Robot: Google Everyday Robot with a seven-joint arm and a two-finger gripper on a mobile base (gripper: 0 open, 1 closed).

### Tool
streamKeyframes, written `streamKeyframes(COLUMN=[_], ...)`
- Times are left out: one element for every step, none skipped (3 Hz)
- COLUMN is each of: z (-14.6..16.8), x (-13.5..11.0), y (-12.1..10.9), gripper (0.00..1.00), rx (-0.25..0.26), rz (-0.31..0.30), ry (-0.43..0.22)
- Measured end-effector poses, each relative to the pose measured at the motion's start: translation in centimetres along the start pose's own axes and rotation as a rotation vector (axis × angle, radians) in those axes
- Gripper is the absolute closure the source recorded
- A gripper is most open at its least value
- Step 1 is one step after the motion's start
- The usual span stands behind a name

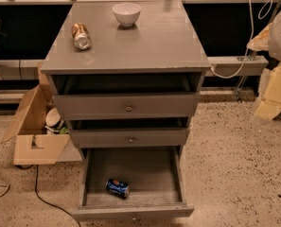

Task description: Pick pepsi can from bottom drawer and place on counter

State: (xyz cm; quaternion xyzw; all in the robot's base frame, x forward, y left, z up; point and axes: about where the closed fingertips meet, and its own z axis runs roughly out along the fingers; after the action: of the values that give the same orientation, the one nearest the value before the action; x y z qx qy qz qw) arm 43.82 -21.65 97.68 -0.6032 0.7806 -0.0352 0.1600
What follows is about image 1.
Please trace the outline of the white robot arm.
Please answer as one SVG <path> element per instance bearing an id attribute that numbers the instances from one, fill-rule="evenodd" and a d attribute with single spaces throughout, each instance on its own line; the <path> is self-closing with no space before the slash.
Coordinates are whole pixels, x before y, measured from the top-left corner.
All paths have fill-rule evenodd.
<path id="1" fill-rule="evenodd" d="M 256 120 L 270 121 L 281 113 L 281 10 L 247 47 L 253 51 L 268 51 L 271 58 L 279 61 L 270 74 L 260 80 L 262 92 L 254 109 Z"/>

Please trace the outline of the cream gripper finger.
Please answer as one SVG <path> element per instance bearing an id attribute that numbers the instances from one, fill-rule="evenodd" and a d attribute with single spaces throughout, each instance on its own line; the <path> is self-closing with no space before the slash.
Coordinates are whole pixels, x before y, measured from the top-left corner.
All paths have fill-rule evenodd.
<path id="1" fill-rule="evenodd" d="M 265 69 L 260 79 L 259 97 L 254 117 L 273 120 L 281 113 L 281 62 L 272 70 Z"/>
<path id="2" fill-rule="evenodd" d="M 272 24 L 268 24 L 264 27 L 258 35 L 247 43 L 247 47 L 253 51 L 268 51 L 271 27 Z"/>

